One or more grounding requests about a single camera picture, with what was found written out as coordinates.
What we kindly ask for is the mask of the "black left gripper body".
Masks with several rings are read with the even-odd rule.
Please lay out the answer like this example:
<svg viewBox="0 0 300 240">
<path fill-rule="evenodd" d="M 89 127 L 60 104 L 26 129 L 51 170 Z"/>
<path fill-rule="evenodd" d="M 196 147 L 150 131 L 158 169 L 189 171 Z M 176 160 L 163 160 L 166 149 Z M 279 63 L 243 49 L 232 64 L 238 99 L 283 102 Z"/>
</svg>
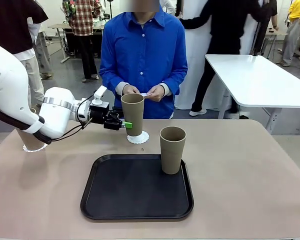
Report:
<svg viewBox="0 0 300 240">
<path fill-rule="evenodd" d="M 90 104 L 89 117 L 91 123 L 102 125 L 104 129 L 118 131 L 117 120 L 119 117 L 112 113 L 110 104 L 103 101 L 100 105 Z"/>
</svg>

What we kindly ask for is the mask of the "person's right hand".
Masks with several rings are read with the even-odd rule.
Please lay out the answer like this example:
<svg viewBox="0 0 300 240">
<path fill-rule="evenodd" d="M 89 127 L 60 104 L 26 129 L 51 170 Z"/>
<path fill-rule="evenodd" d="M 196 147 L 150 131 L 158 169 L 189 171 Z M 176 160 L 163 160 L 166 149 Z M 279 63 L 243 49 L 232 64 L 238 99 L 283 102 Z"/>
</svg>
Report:
<svg viewBox="0 0 300 240">
<path fill-rule="evenodd" d="M 135 86 L 127 84 L 123 87 L 122 94 L 140 94 L 140 91 Z"/>
</svg>

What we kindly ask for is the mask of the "person's left hand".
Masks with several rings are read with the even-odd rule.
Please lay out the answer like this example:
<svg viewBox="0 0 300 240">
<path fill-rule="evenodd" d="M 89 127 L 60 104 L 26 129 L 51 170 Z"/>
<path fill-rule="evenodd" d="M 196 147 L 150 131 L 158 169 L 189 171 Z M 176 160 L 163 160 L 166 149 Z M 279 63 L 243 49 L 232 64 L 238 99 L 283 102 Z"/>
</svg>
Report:
<svg viewBox="0 0 300 240">
<path fill-rule="evenodd" d="M 165 95 L 165 88 L 162 85 L 152 87 L 147 93 L 147 99 L 153 102 L 160 102 Z"/>
</svg>

